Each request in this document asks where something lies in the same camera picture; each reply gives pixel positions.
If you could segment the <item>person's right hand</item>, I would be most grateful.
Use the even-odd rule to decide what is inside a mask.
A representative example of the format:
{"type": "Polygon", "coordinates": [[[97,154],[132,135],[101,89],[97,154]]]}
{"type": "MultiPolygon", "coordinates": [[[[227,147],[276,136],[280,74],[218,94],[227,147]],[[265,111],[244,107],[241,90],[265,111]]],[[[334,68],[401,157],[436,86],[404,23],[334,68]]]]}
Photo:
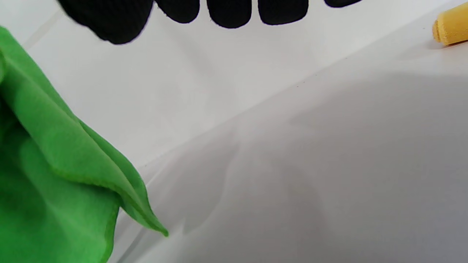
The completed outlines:
{"type": "MultiPolygon", "coordinates": [[[[135,40],[144,30],[154,5],[180,24],[195,20],[200,10],[199,0],[59,0],[57,3],[74,22],[114,45],[135,40]]],[[[208,0],[206,4],[211,20],[222,28],[240,28],[252,17],[251,0],[208,0]]],[[[309,1],[259,0],[257,10],[266,25],[289,24],[306,16],[309,1]]]]}

